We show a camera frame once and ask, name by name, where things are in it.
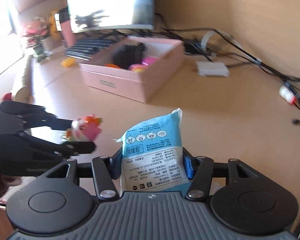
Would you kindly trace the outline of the pink duck toy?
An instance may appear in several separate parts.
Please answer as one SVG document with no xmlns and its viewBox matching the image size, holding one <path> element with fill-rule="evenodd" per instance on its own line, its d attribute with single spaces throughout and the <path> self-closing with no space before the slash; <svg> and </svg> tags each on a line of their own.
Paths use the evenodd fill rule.
<svg viewBox="0 0 300 240">
<path fill-rule="evenodd" d="M 101 133 L 100 125 L 103 119 L 94 114 L 77 118 L 72 121 L 70 128 L 63 134 L 66 141 L 93 142 Z"/>
</svg>

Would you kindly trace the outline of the blue tissue pack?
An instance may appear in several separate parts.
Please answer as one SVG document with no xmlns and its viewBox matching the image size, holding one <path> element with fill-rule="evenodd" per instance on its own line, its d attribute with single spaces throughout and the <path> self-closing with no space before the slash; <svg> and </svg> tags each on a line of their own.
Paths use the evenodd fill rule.
<svg viewBox="0 0 300 240">
<path fill-rule="evenodd" d="M 187 192 L 190 180 L 183 166 L 182 117 L 183 111 L 175 109 L 131 127 L 115 140 L 122 144 L 120 193 Z"/>
</svg>

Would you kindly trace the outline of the orange toy piece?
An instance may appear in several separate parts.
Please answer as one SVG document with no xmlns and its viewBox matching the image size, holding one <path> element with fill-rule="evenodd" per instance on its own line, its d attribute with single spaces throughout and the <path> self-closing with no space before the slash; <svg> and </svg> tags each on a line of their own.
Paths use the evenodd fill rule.
<svg viewBox="0 0 300 240">
<path fill-rule="evenodd" d="M 115 65 L 113 63 L 106 63 L 104 66 L 105 67 L 110 67 L 110 68 L 121 69 L 121 67 L 119 67 L 119 66 L 117 66 L 117 65 Z"/>
</svg>

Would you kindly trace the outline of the black plush toy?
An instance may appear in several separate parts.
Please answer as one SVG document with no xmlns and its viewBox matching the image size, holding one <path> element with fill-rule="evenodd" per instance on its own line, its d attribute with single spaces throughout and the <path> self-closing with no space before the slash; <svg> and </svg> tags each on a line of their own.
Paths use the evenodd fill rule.
<svg viewBox="0 0 300 240">
<path fill-rule="evenodd" d="M 133 64 L 140 64 L 146 46 L 142 42 L 124 44 L 111 54 L 112 63 L 122 69 L 128 69 Z"/>
</svg>

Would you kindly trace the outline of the pink yellow toy cup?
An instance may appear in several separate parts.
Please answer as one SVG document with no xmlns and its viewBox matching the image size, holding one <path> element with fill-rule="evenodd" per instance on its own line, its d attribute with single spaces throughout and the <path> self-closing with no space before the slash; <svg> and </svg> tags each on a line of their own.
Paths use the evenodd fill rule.
<svg viewBox="0 0 300 240">
<path fill-rule="evenodd" d="M 130 71 L 133 71 L 135 73 L 143 73 L 146 69 L 147 66 L 144 64 L 132 64 L 130 65 L 130 67 L 128 68 Z"/>
</svg>

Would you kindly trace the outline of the pink toy strainer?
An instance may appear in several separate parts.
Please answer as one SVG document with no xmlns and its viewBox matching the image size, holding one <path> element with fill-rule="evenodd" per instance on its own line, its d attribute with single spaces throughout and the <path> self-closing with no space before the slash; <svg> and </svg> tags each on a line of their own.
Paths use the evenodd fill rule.
<svg viewBox="0 0 300 240">
<path fill-rule="evenodd" d="M 147 57 L 144 57 L 142 59 L 141 64 L 143 66 L 149 67 L 150 65 L 156 63 L 158 60 L 159 60 L 159 57 L 156 57 L 156 56 L 147 56 Z"/>
</svg>

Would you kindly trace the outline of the yellow corn toy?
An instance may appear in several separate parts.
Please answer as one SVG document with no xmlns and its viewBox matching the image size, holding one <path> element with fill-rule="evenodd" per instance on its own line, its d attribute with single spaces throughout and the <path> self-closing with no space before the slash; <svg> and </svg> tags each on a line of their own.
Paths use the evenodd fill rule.
<svg viewBox="0 0 300 240">
<path fill-rule="evenodd" d="M 64 59 L 61 62 L 61 66 L 65 67 L 65 68 L 68 68 L 68 67 L 73 66 L 75 63 L 76 63 L 76 59 L 74 59 L 74 58 L 68 58 L 68 59 Z"/>
</svg>

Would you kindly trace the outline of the black keyboard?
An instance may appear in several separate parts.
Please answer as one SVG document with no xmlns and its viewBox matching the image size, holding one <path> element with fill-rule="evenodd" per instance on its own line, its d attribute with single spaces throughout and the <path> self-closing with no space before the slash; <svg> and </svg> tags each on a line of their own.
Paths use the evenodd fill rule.
<svg viewBox="0 0 300 240">
<path fill-rule="evenodd" d="M 116 43 L 117 41 L 109 39 L 80 39 L 76 41 L 74 45 L 68 47 L 63 55 L 79 60 L 89 61 L 95 54 L 111 47 Z"/>
</svg>

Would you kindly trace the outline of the yellow plush toy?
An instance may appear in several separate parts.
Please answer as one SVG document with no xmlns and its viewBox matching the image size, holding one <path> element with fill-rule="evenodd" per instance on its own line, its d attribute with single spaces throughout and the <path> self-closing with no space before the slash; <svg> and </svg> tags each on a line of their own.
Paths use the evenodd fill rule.
<svg viewBox="0 0 300 240">
<path fill-rule="evenodd" d="M 54 39 L 55 42 L 59 43 L 62 39 L 59 31 L 57 30 L 55 14 L 57 10 L 52 10 L 48 16 L 49 32 L 50 36 Z"/>
</svg>

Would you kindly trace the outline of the pink card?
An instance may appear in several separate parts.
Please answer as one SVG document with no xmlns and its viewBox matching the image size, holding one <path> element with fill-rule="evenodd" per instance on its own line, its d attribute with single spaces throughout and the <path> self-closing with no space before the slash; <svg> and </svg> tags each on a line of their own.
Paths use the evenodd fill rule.
<svg viewBox="0 0 300 240">
<path fill-rule="evenodd" d="M 66 41 L 66 45 L 68 47 L 71 47 L 75 44 L 76 42 L 76 37 L 75 34 L 71 30 L 71 24 L 70 21 L 64 21 L 61 23 L 61 28 L 62 28 L 62 35 L 63 38 Z"/>
</svg>

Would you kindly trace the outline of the potted red plant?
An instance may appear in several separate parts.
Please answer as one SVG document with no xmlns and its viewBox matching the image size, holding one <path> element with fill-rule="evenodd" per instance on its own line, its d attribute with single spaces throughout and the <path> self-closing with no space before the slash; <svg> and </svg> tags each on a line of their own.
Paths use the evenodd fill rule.
<svg viewBox="0 0 300 240">
<path fill-rule="evenodd" d="M 49 36 L 49 24 L 43 17 L 38 16 L 25 24 L 23 37 L 27 39 L 26 48 L 33 50 L 33 57 L 37 63 L 41 63 L 47 58 L 43 40 Z"/>
</svg>

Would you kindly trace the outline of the pink cardboard box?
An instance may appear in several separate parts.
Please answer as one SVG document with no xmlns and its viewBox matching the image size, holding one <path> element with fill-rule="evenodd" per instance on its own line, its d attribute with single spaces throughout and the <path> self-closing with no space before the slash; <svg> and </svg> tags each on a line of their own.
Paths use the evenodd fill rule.
<svg viewBox="0 0 300 240">
<path fill-rule="evenodd" d="M 107 63 L 113 62 L 113 52 L 125 44 L 136 42 L 145 45 L 146 57 L 158 58 L 147 70 L 143 73 L 136 73 L 106 66 Z M 180 40 L 130 36 L 95 54 L 90 61 L 80 63 L 79 70 L 85 83 L 90 87 L 147 103 L 182 67 L 184 60 L 184 46 Z"/>
</svg>

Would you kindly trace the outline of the white flat box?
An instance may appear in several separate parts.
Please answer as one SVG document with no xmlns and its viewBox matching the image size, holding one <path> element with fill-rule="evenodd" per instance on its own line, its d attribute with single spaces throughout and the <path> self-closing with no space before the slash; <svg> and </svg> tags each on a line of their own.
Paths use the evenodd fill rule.
<svg viewBox="0 0 300 240">
<path fill-rule="evenodd" d="M 199 76 L 220 76 L 228 77 L 230 71 L 222 62 L 197 61 L 197 73 Z"/>
</svg>

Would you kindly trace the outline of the black device behind card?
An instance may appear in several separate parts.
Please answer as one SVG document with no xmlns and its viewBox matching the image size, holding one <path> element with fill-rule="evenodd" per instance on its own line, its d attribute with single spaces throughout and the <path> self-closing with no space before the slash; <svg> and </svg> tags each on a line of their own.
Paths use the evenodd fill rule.
<svg viewBox="0 0 300 240">
<path fill-rule="evenodd" d="M 61 24 L 68 21 L 70 18 L 69 16 L 69 8 L 68 6 L 62 8 L 61 10 L 57 11 L 54 14 L 55 24 L 57 31 L 62 31 Z"/>
</svg>

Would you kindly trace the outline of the red capped white bottle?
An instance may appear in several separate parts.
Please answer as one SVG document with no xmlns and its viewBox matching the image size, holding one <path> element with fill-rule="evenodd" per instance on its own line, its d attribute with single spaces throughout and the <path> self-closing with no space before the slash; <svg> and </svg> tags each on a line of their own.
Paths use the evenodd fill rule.
<svg viewBox="0 0 300 240">
<path fill-rule="evenodd" d="M 291 88 L 282 85 L 279 88 L 279 95 L 281 96 L 281 98 L 285 99 L 290 105 L 297 103 L 298 97 L 296 95 L 296 92 Z"/>
</svg>

